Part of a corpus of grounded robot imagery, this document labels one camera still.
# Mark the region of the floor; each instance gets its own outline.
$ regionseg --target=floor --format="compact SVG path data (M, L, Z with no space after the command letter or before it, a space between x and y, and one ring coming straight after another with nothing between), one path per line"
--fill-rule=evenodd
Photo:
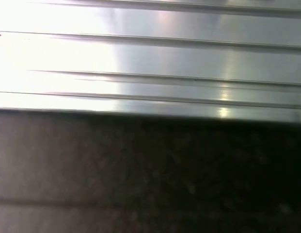
M0 111L16 232L301 232L301 126Z

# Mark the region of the metal surface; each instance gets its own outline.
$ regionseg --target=metal surface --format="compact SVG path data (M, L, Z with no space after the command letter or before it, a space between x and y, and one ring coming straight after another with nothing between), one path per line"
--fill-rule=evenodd
M301 1L11 2L0 108L301 122Z
M28 0L35 3L55 3L74 5L101 5L103 2L137 2L137 3L166 3L193 6L223 6L244 8L267 8L269 10L301 10L301 0Z
M20 8L28 13L24 15ZM295 18L65 5L26 4L20 8L0 6L0 31L301 46L301 19Z
M17 69L301 84L298 52L162 47L84 39L19 39L5 35L0 40L7 63Z

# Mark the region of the dark surface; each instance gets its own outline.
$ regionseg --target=dark surface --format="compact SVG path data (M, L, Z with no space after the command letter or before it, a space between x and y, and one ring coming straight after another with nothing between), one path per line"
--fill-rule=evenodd
M0 112L16 232L301 232L301 126Z

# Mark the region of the metal edge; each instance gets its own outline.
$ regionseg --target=metal edge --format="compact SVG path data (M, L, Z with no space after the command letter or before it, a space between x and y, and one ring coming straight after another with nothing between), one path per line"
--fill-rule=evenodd
M296 109L0 93L0 109L301 123Z

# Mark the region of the corrugated metal panel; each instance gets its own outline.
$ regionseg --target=corrugated metal panel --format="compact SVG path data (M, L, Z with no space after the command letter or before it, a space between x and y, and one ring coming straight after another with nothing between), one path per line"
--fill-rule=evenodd
M0 2L0 108L300 123L301 0Z

